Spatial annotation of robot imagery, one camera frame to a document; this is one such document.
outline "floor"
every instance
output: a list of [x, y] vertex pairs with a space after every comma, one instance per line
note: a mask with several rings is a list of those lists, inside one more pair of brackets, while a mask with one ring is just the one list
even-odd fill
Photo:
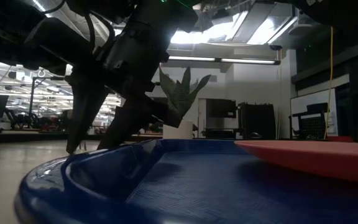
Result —
[[[37, 165], [67, 156], [65, 141], [0, 144], [0, 223], [14, 223], [13, 198], [19, 182]], [[95, 150], [97, 141], [87, 141], [87, 150]]]

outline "red frisbee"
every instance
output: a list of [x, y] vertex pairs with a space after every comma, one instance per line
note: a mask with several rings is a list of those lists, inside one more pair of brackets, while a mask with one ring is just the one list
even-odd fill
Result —
[[358, 182], [358, 143], [236, 141], [235, 144], [276, 165]]

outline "yellow object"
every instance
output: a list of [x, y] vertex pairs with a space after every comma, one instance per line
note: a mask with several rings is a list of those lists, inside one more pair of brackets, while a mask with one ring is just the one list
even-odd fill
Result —
[[331, 27], [331, 76], [329, 78], [328, 109], [327, 109], [326, 131], [324, 134], [324, 140], [327, 138], [329, 105], [331, 104], [331, 89], [333, 88], [333, 76], [334, 76], [334, 28]]

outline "blue plastic bin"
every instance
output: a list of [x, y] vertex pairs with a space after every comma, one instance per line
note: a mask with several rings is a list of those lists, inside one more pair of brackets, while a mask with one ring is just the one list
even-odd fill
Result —
[[21, 223], [358, 223], [358, 183], [268, 164], [233, 141], [153, 140], [56, 159], [20, 184]]

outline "white container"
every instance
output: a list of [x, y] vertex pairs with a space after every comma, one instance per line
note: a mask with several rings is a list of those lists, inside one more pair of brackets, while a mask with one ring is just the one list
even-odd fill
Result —
[[193, 139], [193, 122], [182, 120], [179, 128], [164, 125], [162, 137], [164, 139]]

